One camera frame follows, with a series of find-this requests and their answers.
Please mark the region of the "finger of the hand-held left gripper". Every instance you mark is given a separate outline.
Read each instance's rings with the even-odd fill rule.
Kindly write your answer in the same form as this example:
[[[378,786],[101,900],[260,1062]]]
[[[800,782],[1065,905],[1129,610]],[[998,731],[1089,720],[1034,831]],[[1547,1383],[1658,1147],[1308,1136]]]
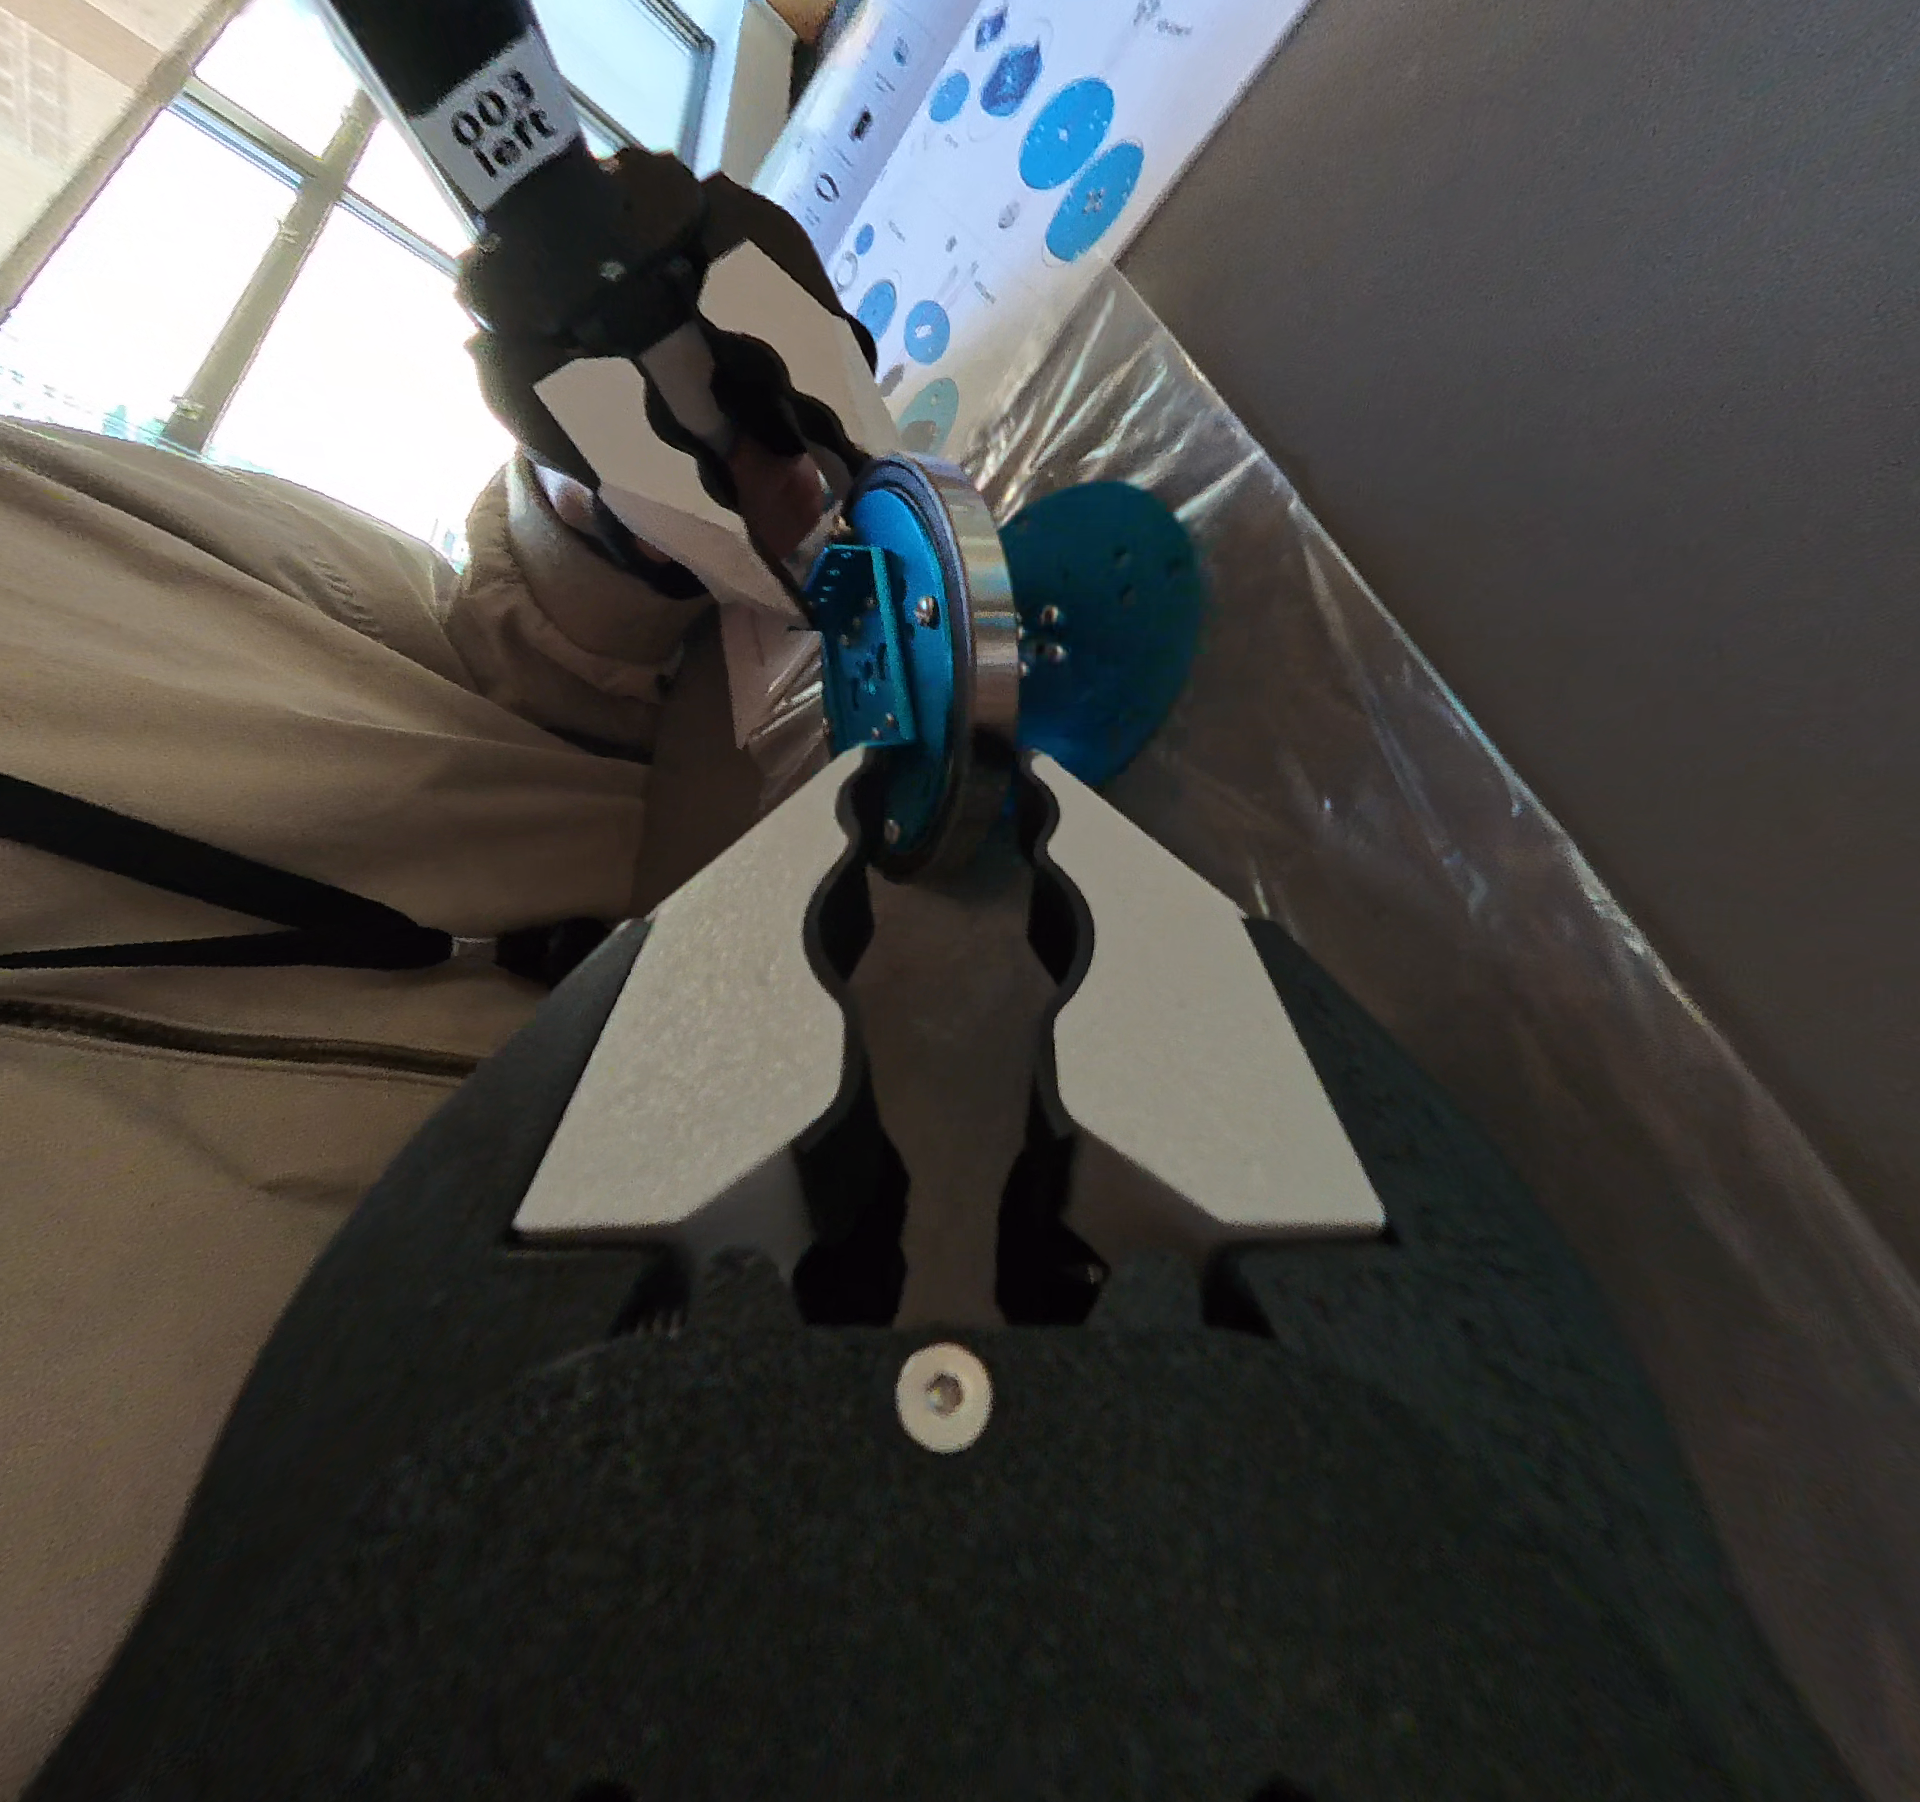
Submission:
[[[697,462],[664,441],[647,380],[629,358],[577,358],[536,383],[546,414],[587,460],[596,492],[638,541],[697,573],[720,600],[800,622],[803,606],[702,486]]]
[[[716,387],[774,446],[799,442],[831,481],[889,452],[889,410],[841,301],[820,301],[751,240],[720,257],[699,311],[717,346]]]

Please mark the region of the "blue disc with square bracket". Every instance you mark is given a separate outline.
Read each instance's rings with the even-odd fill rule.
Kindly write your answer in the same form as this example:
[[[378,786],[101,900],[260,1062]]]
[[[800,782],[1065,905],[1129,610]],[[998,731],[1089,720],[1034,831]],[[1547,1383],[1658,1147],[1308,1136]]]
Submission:
[[[949,820],[960,745],[956,525],[934,464],[914,455],[858,476],[843,524],[803,591],[822,637],[830,749],[877,752],[882,843],[924,858]]]

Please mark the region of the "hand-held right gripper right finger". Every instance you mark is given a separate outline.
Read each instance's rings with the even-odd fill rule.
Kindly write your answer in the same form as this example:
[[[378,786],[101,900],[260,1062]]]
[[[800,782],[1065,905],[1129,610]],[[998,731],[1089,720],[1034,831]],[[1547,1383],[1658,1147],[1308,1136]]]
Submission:
[[[1020,758],[1026,944],[1055,983],[996,1215],[996,1309],[1077,1326],[1131,1261],[1375,1245],[1388,1213],[1263,953],[1207,876]]]

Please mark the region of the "large side window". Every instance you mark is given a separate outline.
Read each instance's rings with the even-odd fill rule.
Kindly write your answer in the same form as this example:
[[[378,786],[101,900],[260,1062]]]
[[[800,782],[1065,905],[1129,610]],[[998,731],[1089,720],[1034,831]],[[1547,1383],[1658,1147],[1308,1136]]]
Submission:
[[[510,451],[468,242],[314,0],[4,0],[9,419],[287,478],[460,556]]]

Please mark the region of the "white instruction manual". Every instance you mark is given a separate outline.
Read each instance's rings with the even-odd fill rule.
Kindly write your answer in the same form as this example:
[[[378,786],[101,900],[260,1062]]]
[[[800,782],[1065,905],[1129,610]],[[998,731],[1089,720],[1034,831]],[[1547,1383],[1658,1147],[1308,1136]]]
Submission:
[[[956,460],[1314,0],[858,0],[759,188]]]

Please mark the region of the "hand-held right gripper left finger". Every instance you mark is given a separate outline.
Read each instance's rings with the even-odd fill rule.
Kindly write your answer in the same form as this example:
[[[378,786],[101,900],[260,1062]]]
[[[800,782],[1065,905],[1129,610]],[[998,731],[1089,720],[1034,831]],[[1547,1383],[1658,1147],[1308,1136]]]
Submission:
[[[901,1313],[901,1153],[853,972],[873,944],[875,757],[841,757],[648,917],[515,1212],[535,1242],[765,1255],[806,1320]]]

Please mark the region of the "clear plastic bag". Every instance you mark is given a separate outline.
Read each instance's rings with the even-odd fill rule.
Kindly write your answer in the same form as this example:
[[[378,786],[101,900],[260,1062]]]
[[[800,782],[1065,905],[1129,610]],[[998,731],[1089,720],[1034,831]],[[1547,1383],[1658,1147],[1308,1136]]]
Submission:
[[[1915,1551],[1916,1275],[1117,266],[988,364],[956,446],[998,513],[1111,476],[1188,524],[1199,657],[1109,796],[1497,1139],[1721,1522]]]

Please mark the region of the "grey desk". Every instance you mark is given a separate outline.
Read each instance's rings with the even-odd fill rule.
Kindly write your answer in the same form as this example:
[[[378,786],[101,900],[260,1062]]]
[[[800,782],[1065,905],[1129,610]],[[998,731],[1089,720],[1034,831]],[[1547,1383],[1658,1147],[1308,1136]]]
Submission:
[[[1919,0],[1317,0],[1122,268],[1916,1261]]]

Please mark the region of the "person's left hand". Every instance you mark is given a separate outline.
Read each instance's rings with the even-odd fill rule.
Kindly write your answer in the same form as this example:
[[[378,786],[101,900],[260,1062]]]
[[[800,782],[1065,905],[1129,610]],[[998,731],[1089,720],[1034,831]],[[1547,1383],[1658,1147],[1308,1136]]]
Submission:
[[[830,488],[809,451],[776,452],[740,433],[728,458],[737,507],[756,549],[776,561],[793,558],[820,528]]]

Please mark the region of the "silver bearing ring blue base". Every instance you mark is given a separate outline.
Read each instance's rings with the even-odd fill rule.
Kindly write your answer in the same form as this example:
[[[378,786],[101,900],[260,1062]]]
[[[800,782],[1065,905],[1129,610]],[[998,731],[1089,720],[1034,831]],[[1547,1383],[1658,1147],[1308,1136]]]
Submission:
[[[892,882],[956,874],[1017,775],[1020,622],[996,520],[954,464],[877,460],[853,495],[862,547],[882,549],[897,610],[911,740],[880,749],[873,865]]]

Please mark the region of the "blue round base plate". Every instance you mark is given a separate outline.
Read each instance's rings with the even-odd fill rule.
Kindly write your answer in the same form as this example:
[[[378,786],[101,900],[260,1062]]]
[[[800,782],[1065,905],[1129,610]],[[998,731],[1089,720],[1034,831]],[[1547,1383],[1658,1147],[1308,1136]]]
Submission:
[[[1020,745],[1103,787],[1190,682],[1207,598],[1195,545],[1158,495],[1111,478],[1024,504],[998,541],[1020,622]]]

